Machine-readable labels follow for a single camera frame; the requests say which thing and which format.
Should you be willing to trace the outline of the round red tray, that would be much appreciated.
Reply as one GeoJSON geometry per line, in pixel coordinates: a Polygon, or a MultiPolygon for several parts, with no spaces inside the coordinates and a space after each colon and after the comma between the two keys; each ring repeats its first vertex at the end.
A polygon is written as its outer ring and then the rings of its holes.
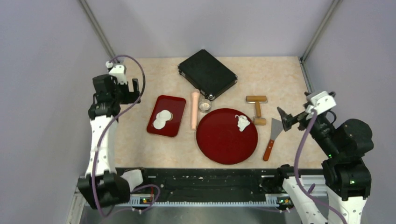
{"type": "Polygon", "coordinates": [[[210,160],[224,164],[238,164],[248,159],[256,150],[258,131],[252,120],[243,132],[237,127],[235,115],[244,113],[231,108],[209,112],[198,124],[196,141],[201,152],[210,160]]]}

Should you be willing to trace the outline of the clear glass cup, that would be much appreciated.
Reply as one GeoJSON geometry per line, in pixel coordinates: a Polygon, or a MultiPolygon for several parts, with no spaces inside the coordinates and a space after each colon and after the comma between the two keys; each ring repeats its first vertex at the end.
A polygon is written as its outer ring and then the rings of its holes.
{"type": "Polygon", "coordinates": [[[201,113],[208,113],[210,112],[212,107],[212,103],[210,100],[206,99],[206,98],[202,98],[199,100],[198,103],[198,109],[201,113]]]}

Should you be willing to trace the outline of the round cut dumpling wrapper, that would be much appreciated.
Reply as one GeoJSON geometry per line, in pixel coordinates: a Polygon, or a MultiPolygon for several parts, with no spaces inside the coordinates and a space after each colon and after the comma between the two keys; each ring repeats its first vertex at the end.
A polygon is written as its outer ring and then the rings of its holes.
{"type": "Polygon", "coordinates": [[[156,118],[162,118],[168,121],[171,118],[171,115],[168,112],[159,112],[156,115],[156,118]]]}

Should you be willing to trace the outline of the red rectangular tray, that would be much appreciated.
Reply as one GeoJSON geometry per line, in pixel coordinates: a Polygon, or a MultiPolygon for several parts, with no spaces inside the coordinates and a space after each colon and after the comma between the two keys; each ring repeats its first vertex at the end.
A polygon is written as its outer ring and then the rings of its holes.
{"type": "Polygon", "coordinates": [[[177,136],[185,105],[184,98],[160,95],[149,119],[147,132],[166,137],[177,136]]]}

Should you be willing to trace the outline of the metal scraper wooden handle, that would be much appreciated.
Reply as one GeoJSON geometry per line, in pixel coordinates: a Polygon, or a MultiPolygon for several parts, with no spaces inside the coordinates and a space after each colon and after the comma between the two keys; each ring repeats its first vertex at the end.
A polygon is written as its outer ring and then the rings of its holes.
{"type": "Polygon", "coordinates": [[[270,154],[273,149],[274,142],[278,135],[283,131],[283,124],[280,120],[277,120],[275,118],[271,119],[271,132],[270,132],[270,139],[267,144],[266,150],[263,155],[263,160],[268,161],[270,158],[270,154]]]}

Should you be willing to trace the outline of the white dough ball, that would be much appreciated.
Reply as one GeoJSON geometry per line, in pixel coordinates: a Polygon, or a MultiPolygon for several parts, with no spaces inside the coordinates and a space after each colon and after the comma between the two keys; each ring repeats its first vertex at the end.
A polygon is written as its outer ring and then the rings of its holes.
{"type": "Polygon", "coordinates": [[[238,119],[237,127],[240,132],[243,132],[245,128],[250,125],[250,121],[245,115],[235,115],[235,118],[238,119]]]}

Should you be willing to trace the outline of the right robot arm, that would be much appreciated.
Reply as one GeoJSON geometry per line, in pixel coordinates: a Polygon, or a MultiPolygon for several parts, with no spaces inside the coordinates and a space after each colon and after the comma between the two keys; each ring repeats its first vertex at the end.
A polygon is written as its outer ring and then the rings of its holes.
{"type": "Polygon", "coordinates": [[[294,165],[277,169],[274,187],[286,192],[304,224],[359,224],[363,209],[371,192],[371,173],[363,156],[374,147],[372,130],[359,119],[348,119],[339,127],[326,118],[325,113],[302,112],[296,116],[278,109],[285,131],[294,124],[304,132],[297,148],[294,165]],[[323,216],[318,205],[321,201],[312,196],[302,183],[299,158],[308,136],[311,136],[327,155],[322,171],[328,196],[328,209],[323,216]]]}

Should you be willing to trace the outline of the wooden double-ended roller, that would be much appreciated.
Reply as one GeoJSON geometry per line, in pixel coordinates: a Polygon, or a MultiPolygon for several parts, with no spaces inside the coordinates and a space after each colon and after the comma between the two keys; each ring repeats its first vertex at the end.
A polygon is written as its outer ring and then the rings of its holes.
{"type": "Polygon", "coordinates": [[[261,104],[267,103],[267,96],[246,96],[245,101],[255,105],[255,116],[252,118],[252,122],[257,126],[266,125],[267,121],[262,117],[261,104]]]}

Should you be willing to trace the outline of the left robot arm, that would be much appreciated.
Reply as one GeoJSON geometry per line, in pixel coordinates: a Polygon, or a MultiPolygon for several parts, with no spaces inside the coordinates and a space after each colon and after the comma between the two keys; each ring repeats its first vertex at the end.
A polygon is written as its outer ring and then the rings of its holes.
{"type": "Polygon", "coordinates": [[[144,193],[150,181],[139,169],[118,174],[115,168],[115,135],[119,116],[124,112],[121,105],[140,102],[138,80],[133,79],[130,91],[126,75],[104,74],[92,79],[95,93],[88,110],[92,140],[90,160],[77,188],[91,208],[127,203],[134,189],[144,193]]]}

